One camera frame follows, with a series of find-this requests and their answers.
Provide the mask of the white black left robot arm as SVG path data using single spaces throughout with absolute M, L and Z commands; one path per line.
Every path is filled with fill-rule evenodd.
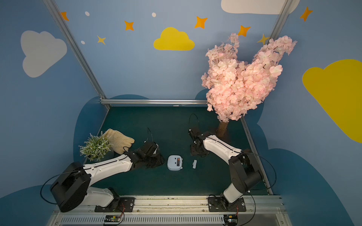
M 92 164 L 70 164 L 50 191 L 61 212 L 69 212 L 78 206 L 95 206 L 96 212 L 124 211 L 125 205 L 113 188 L 96 188 L 93 184 L 119 173 L 138 168 L 155 168 L 165 163 L 157 143 L 146 141 L 134 151 L 126 151 L 110 160 Z

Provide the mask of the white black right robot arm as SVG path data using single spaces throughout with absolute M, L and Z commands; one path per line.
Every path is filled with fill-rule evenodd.
M 264 180 L 257 155 L 249 149 L 243 151 L 235 148 L 210 132 L 201 133 L 199 129 L 189 129 L 188 134 L 193 140 L 191 154 L 201 157 L 214 153 L 228 166 L 231 184 L 221 194 L 221 202 L 225 206 L 234 204 L 243 194 Z

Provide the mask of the white battery cover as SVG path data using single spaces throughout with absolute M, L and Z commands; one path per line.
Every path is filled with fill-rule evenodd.
M 194 160 L 194 161 L 193 161 L 193 164 L 192 164 L 192 168 L 193 168 L 193 169 L 196 169 L 196 167 L 197 167 L 197 160 Z

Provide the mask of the white alarm device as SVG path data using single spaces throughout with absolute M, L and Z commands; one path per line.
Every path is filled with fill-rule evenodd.
M 180 158 L 180 166 L 177 167 L 177 158 Z M 167 160 L 167 168 L 170 171 L 180 171 L 183 168 L 183 159 L 180 155 L 170 155 Z

